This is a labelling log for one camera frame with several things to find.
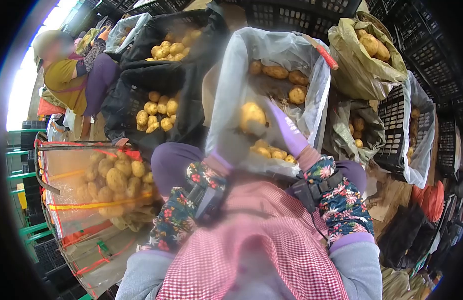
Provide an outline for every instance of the purple sleeve cuff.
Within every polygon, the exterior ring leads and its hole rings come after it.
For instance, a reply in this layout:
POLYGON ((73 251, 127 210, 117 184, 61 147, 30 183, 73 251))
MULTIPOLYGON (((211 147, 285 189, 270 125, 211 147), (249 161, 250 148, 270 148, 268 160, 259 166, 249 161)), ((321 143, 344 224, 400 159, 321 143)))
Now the purple sleeve cuff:
POLYGON ((333 245, 330 247, 330 253, 336 251, 337 249, 357 242, 371 242, 375 243, 375 239, 371 233, 368 232, 355 232, 347 234, 346 236, 340 238, 339 240, 335 241, 333 245))

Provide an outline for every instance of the black plastic bag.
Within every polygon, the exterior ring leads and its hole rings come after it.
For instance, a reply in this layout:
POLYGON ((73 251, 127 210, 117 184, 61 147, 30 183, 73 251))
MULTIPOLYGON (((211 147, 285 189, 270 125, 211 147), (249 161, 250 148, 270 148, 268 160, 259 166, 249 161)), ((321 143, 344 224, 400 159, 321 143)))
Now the black plastic bag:
MULTIPOLYGON (((181 142, 204 148, 207 129, 202 125, 202 81, 222 57, 229 39, 221 8, 214 3, 210 7, 153 17, 140 31, 133 47, 123 54, 121 66, 124 71, 101 107, 108 139, 128 138, 145 160, 149 160, 154 149, 164 142, 181 142), (144 60, 151 56, 153 46, 161 44, 169 26, 175 26, 183 15, 208 20, 207 27, 188 56, 182 61, 144 60), (158 91, 173 97, 179 90, 180 102, 172 129, 164 132, 160 127, 150 134, 137 130, 136 114, 149 101, 148 92, 158 91)), ((160 122, 165 116, 158 114, 157 117, 160 122)))

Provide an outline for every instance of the orange bag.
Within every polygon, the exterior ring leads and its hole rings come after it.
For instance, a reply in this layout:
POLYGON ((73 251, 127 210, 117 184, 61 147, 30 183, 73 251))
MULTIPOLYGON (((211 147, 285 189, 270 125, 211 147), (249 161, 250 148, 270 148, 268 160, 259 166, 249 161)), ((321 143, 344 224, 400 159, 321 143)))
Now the orange bag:
POLYGON ((443 213, 443 198, 444 189, 441 181, 438 181, 436 186, 427 184, 424 189, 413 185, 411 190, 411 200, 418 203, 432 223, 438 221, 443 213))

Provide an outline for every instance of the green plastic bag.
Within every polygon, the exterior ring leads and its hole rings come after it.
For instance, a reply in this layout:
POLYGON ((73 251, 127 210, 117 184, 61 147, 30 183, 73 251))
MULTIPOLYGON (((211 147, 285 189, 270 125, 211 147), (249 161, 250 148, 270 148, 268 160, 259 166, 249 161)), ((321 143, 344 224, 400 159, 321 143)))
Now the green plastic bag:
POLYGON ((403 58, 393 43, 368 21, 341 18, 328 31, 330 54, 339 65, 332 70, 332 84, 351 99, 384 100, 393 87, 407 77, 403 58), (380 40, 390 52, 389 63, 370 57, 358 41, 355 30, 364 29, 380 40))

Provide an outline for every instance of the white plastic bag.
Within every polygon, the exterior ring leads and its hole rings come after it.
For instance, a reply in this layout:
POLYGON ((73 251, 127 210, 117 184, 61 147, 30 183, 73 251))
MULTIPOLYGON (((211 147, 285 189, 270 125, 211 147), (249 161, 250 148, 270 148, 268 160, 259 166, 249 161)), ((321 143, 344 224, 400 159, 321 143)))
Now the white plastic bag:
MULTIPOLYGON (((322 41, 316 41, 328 50, 322 41)), ((249 85, 248 65, 252 60, 261 60, 264 65, 281 65, 289 71, 300 70, 308 76, 310 85, 305 105, 301 105, 304 110, 290 105, 285 112, 308 137, 308 142, 315 146, 315 138, 321 129, 322 113, 326 109, 328 99, 330 67, 318 51, 301 36, 245 27, 232 35, 223 57, 210 131, 206 139, 206 153, 209 154, 215 147, 220 132, 232 117, 230 112, 241 107, 246 102, 246 97, 257 96, 256 86, 252 88, 249 85)), ((276 89, 281 89, 281 86, 287 84, 293 86, 288 79, 275 82, 277 84, 273 88, 276 89)), ((296 176, 299 170, 295 165, 283 160, 261 159, 253 153, 242 166, 253 172, 273 171, 292 177, 296 176)))
POLYGON ((142 29, 150 19, 151 15, 145 12, 118 21, 108 35, 105 53, 120 53, 123 51, 135 39, 140 29, 142 29), (126 35, 126 27, 133 28, 128 35, 126 35), (119 45, 120 40, 124 36, 126 36, 126 39, 119 45))
POLYGON ((430 169, 430 151, 432 150, 433 139, 435 136, 435 110, 433 101, 430 100, 418 84, 412 72, 408 71, 408 79, 403 81, 403 96, 405 100, 403 111, 403 143, 402 157, 405 159, 403 176, 409 184, 414 184, 423 189, 430 169), (420 110, 418 120, 417 147, 408 163, 407 152, 409 147, 409 119, 411 106, 416 106, 420 110))

